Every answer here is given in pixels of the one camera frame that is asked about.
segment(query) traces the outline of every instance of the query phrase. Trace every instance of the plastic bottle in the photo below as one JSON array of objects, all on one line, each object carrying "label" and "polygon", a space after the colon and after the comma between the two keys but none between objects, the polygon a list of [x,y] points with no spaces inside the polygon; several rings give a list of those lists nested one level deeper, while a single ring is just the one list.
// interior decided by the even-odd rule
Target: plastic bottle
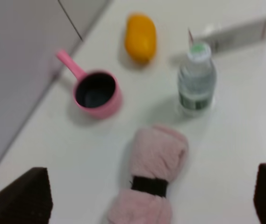
[{"label": "plastic bottle", "polygon": [[199,115],[212,103],[216,69],[211,56],[208,44],[194,44],[187,54],[187,62],[180,67],[178,78],[180,104],[188,115]]}]

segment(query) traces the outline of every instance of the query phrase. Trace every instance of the cup handle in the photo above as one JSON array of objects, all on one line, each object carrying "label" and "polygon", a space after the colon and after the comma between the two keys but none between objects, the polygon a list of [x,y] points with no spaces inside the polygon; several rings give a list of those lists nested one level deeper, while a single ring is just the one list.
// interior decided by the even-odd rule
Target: cup handle
[{"label": "cup handle", "polygon": [[73,61],[65,50],[56,53],[56,57],[74,74],[77,79],[81,79],[86,73]]}]

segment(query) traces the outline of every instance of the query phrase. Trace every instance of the rolled towel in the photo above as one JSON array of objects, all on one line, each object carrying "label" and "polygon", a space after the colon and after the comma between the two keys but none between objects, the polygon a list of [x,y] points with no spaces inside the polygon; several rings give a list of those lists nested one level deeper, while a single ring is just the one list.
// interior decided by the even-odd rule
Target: rolled towel
[{"label": "rolled towel", "polygon": [[185,136],[165,126],[137,131],[130,159],[131,189],[122,189],[112,205],[111,224],[169,224],[168,183],[180,172],[188,151]]}]

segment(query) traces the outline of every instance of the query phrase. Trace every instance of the black elastic strap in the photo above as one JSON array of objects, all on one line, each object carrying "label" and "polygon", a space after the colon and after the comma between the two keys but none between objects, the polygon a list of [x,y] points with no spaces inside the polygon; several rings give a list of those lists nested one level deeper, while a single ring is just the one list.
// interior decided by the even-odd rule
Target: black elastic strap
[{"label": "black elastic strap", "polygon": [[131,189],[166,197],[167,185],[168,182],[163,179],[134,176]]}]

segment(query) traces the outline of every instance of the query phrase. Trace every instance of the white table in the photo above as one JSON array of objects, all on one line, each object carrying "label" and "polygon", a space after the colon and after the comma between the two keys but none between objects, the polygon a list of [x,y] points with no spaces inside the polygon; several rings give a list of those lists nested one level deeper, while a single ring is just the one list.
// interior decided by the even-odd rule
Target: white table
[{"label": "white table", "polygon": [[[54,201],[50,223],[105,223],[119,188],[129,185],[134,132],[158,122],[190,142],[188,163],[168,190],[173,223],[259,223],[252,198],[258,165],[266,162],[266,45],[215,59],[213,111],[197,119],[175,111],[178,67],[172,58],[187,49],[187,27],[219,15],[216,5],[234,10],[238,2],[114,1],[74,60],[86,70],[113,72],[123,90],[123,108],[102,121],[82,114],[72,101],[75,78],[64,70],[0,163],[0,190],[31,167],[47,167]],[[157,26],[158,55],[144,69],[129,64],[120,50],[131,11],[146,12]]]}]

